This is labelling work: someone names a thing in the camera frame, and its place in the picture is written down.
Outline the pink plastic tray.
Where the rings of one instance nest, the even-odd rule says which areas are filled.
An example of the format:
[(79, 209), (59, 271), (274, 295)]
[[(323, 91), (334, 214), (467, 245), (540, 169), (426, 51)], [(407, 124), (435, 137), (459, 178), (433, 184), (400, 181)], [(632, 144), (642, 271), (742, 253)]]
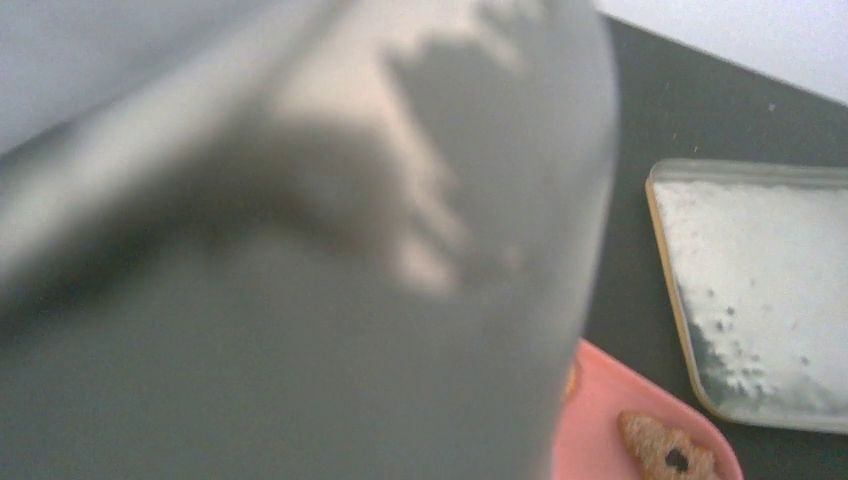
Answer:
[(715, 454), (721, 479), (744, 477), (720, 430), (700, 412), (582, 340), (575, 356), (576, 384), (564, 402), (552, 449), (552, 479), (639, 479), (617, 428), (624, 410), (644, 412)]

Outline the metal tongs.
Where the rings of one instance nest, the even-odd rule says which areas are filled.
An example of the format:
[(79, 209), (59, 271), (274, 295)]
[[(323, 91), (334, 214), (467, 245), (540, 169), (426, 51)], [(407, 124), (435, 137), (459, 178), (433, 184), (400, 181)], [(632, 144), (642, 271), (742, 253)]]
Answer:
[(548, 479), (591, 1), (274, 3), (1, 159), (5, 479)]

